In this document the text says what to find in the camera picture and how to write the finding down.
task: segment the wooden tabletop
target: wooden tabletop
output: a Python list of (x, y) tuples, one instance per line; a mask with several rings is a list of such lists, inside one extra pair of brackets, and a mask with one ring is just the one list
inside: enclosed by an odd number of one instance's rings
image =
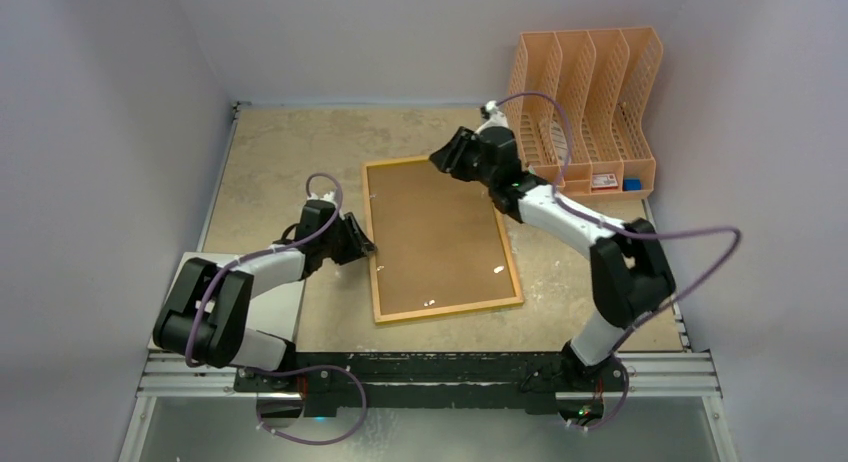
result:
[[(364, 162), (424, 155), (460, 126), (479, 125), (475, 108), (247, 109), (238, 121), (205, 252), (264, 247), (295, 223), (313, 172), (335, 175), (344, 212), (362, 223)], [(329, 183), (316, 182), (315, 192)], [(607, 216), (644, 217), (641, 202), (589, 204)], [(306, 282), (296, 343), (303, 351), (559, 350), (593, 310), (589, 263), (553, 236), (507, 219), (525, 304), (493, 312), (377, 326), (365, 260), (324, 267)], [(639, 330), (624, 350), (681, 350), (670, 312)]]

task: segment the brown board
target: brown board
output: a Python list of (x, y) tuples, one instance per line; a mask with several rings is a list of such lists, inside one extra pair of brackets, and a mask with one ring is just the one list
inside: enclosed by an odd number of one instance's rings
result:
[(377, 323), (524, 302), (485, 186), (440, 173), (426, 156), (366, 163), (362, 179)]

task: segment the yellow wooden frame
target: yellow wooden frame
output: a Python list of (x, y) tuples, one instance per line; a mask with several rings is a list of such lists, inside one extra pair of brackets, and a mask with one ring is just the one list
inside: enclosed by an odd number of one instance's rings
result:
[[(362, 192), (363, 200), (365, 201), (365, 230), (368, 231), (368, 236), (374, 240), (374, 224), (371, 216), (371, 190), (368, 184), (368, 169), (386, 165), (410, 164), (427, 161), (427, 156), (404, 157), (399, 159), (379, 160), (374, 162), (366, 162), (362, 164)], [(371, 302), (374, 308), (374, 321), (378, 324), (387, 322), (398, 322), (401, 320), (420, 319), (425, 317), (438, 317), (447, 314), (457, 314), (462, 312), (473, 312), (501, 307), (514, 307), (524, 303), (524, 296), (521, 293), (521, 282), (518, 279), (518, 271), (515, 266), (515, 260), (512, 257), (512, 248), (509, 243), (509, 237), (506, 235), (506, 226), (504, 225), (503, 216), (498, 209), (492, 205), (492, 210), (495, 213), (495, 223), (498, 227), (498, 234), (501, 239), (501, 246), (504, 250), (507, 270), (512, 281), (512, 289), (515, 295), (504, 299), (484, 300), (481, 302), (473, 302), (470, 304), (454, 305), (450, 307), (434, 307), (432, 309), (414, 310), (411, 312), (401, 312), (398, 314), (384, 315), (380, 312), (380, 290), (377, 282), (377, 258), (372, 256), (369, 258), (369, 271), (371, 276)]]

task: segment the wall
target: wall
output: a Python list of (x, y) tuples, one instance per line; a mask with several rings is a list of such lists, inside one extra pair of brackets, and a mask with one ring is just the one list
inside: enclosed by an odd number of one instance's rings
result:
[[(845, 460), (846, 0), (689, 0), (648, 138), (665, 229), (735, 222), (682, 310), (715, 357), (742, 460)], [(688, 281), (725, 241), (668, 244)]]
[(518, 33), (671, 23), (684, 0), (180, 0), (239, 100), (473, 103), (506, 90)]
[(228, 100), (176, 0), (0, 7), (0, 459), (115, 460)]

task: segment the metal frame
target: metal frame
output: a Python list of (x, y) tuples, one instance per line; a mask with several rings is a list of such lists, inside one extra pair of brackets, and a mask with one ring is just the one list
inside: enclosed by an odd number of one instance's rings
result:
[[(251, 104), (239, 102), (233, 107), (233, 122), (230, 127), (227, 148), (218, 170), (209, 209), (197, 242), (197, 251), (202, 251), (206, 242), (215, 201), (218, 197), (243, 106), (251, 106)], [(647, 200), (643, 201), (643, 206), (648, 220), (654, 223), (653, 213)], [(683, 351), (620, 353), (619, 357), (630, 373), (628, 397), (700, 397), (708, 415), (709, 429), (719, 460), (721, 462), (738, 462), (724, 415), (721, 388), (712, 356), (708, 352), (692, 352), (680, 308), (677, 304), (674, 304), (672, 309)], [(262, 397), (292, 400), (300, 398), (296, 393), (235, 392), (233, 390), (235, 375), (236, 369), (233, 368), (216, 369), (208, 366), (191, 368), (185, 365), (184, 359), (180, 355), (150, 351), (139, 382), (136, 403), (124, 438), (119, 462), (140, 460), (159, 397), (234, 397), (248, 399)], [(607, 395), (615, 397), (616, 395), (620, 396), (621, 393), (609, 392)], [(556, 395), (558, 400), (581, 399), (587, 396), (591, 397), (592, 394), (567, 392), (557, 393)]]

